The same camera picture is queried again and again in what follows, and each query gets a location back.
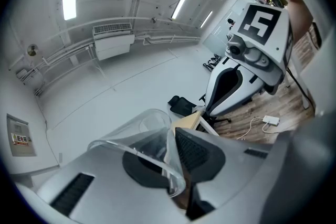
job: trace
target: white cable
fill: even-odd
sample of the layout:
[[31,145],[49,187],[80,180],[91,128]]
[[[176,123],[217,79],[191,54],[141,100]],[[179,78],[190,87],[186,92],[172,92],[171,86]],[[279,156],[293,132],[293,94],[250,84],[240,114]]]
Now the white cable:
[[251,131],[251,128],[252,128],[252,121],[255,120],[255,119],[261,119],[261,120],[263,120],[264,118],[253,118],[253,119],[250,121],[250,129],[249,129],[245,134],[243,134],[241,137],[238,137],[237,140],[243,138],[245,135],[247,135],[247,134],[249,133],[249,131]]
[[262,131],[265,133],[265,134],[278,134],[278,133],[281,133],[282,131],[278,131],[278,132],[267,132],[264,130],[265,126],[268,124],[269,122],[266,122],[266,124],[262,127]]

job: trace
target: desk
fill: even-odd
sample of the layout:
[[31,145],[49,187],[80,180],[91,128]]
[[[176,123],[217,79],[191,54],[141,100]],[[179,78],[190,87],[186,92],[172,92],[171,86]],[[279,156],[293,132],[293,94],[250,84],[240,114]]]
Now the desk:
[[195,130],[198,125],[201,125],[209,134],[217,135],[217,132],[202,118],[201,112],[197,111],[194,114],[191,114],[187,117],[174,121],[172,123],[172,130],[175,135],[175,128],[188,128],[191,130]]

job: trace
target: air vent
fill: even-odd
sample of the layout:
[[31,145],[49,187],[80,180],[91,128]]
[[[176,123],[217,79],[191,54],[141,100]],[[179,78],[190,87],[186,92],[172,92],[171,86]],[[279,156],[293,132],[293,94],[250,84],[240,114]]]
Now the air vent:
[[109,25],[99,25],[93,27],[93,35],[116,32],[116,31],[130,31],[132,26],[130,23],[124,24],[109,24]]
[[51,207],[65,216],[69,216],[79,199],[92,183],[94,177],[79,174],[70,182],[70,184],[57,196],[50,204]]
[[254,150],[253,148],[248,148],[247,150],[244,151],[244,153],[255,156],[258,158],[266,159],[268,153],[264,151],[259,151],[259,150]]

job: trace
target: sign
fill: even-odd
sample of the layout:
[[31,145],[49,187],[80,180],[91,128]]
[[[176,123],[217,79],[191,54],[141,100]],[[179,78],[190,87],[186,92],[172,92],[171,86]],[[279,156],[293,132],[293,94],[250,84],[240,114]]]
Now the sign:
[[272,34],[281,11],[257,5],[250,5],[238,32],[265,45]]
[[11,135],[14,145],[28,146],[28,139],[25,135],[17,135],[13,133],[11,133]]

